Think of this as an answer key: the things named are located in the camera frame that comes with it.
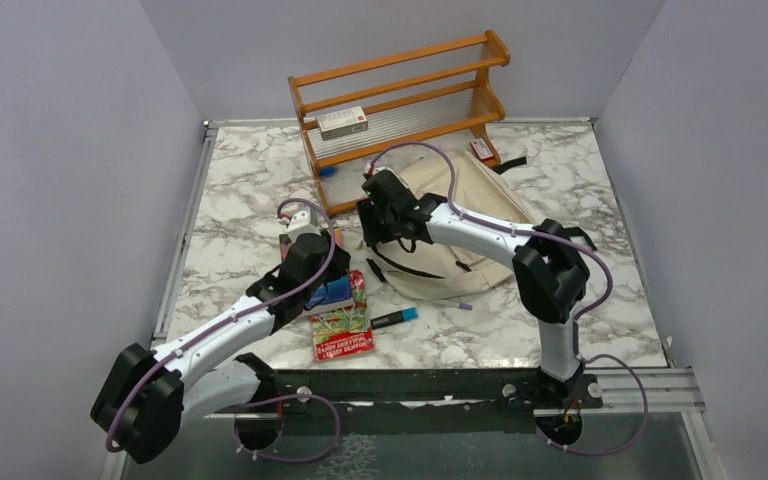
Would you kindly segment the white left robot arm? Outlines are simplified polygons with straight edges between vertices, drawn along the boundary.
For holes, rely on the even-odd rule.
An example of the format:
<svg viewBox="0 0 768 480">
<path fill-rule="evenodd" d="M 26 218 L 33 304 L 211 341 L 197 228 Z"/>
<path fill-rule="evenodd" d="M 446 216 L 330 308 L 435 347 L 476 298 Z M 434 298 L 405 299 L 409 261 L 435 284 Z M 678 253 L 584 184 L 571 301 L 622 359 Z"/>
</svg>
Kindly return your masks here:
<svg viewBox="0 0 768 480">
<path fill-rule="evenodd" d="M 327 232 L 303 233 L 278 266 L 207 324 L 152 349 L 123 349 L 90 411 L 107 451 L 143 464 L 191 421 L 232 406 L 258 411 L 280 403 L 276 372 L 238 352 L 300 317 L 315 290 L 346 274 L 349 263 Z"/>
</svg>

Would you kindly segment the blue Jane Eyre book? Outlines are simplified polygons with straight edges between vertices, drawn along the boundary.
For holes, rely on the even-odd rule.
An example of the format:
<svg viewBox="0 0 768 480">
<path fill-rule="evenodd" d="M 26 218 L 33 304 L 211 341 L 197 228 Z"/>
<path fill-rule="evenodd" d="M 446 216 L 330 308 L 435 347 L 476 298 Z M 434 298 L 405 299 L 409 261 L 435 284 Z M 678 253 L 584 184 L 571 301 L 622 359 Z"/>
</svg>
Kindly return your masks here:
<svg viewBox="0 0 768 480">
<path fill-rule="evenodd" d="M 343 249 L 343 237 L 339 227 L 335 229 L 336 244 L 339 250 Z M 287 256 L 292 241 L 290 236 L 286 233 L 281 233 L 278 237 L 279 248 L 282 261 Z M 305 305 L 304 310 L 301 313 L 301 317 L 309 317 L 311 315 L 318 315 L 322 313 L 328 313 L 334 310 L 350 307 L 353 303 L 353 294 L 350 282 L 350 274 L 348 264 L 342 273 L 342 277 L 337 278 L 335 276 L 336 270 L 334 267 L 337 260 L 332 260 L 332 264 L 329 267 L 329 271 L 323 275 L 326 278 L 326 282 L 321 284 L 313 292 L 309 302 Z"/>
</svg>

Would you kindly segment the beige canvas backpack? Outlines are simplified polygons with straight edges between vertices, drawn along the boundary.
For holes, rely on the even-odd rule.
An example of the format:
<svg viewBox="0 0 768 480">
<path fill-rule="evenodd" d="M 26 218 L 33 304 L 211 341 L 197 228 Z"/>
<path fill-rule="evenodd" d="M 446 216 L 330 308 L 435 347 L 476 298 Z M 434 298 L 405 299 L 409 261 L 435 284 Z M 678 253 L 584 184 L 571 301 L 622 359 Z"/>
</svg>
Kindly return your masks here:
<svg viewBox="0 0 768 480">
<path fill-rule="evenodd" d="M 577 230 L 527 224 L 510 189 L 471 155 L 427 158 L 401 173 L 373 159 L 364 178 L 357 212 L 366 262 L 401 295 L 454 299 L 513 277 L 529 307 L 583 298 L 590 251 L 572 242 Z"/>
</svg>

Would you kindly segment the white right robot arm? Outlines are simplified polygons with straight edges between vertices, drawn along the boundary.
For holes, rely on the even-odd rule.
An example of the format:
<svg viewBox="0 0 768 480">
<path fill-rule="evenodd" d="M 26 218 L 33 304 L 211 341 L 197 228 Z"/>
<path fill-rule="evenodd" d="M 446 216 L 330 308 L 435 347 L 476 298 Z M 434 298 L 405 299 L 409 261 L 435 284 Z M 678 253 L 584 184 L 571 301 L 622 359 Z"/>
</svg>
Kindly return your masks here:
<svg viewBox="0 0 768 480">
<path fill-rule="evenodd" d="M 504 228 L 486 215 L 470 218 L 465 210 L 453 211 L 441 195 L 416 198 L 391 171 L 373 174 L 362 189 L 366 197 L 357 207 L 368 245 L 405 240 L 456 247 L 510 269 L 523 306 L 538 321 L 539 398 L 560 407 L 576 395 L 584 364 L 573 311 L 590 277 L 583 246 L 565 237 L 557 222 Z"/>
</svg>

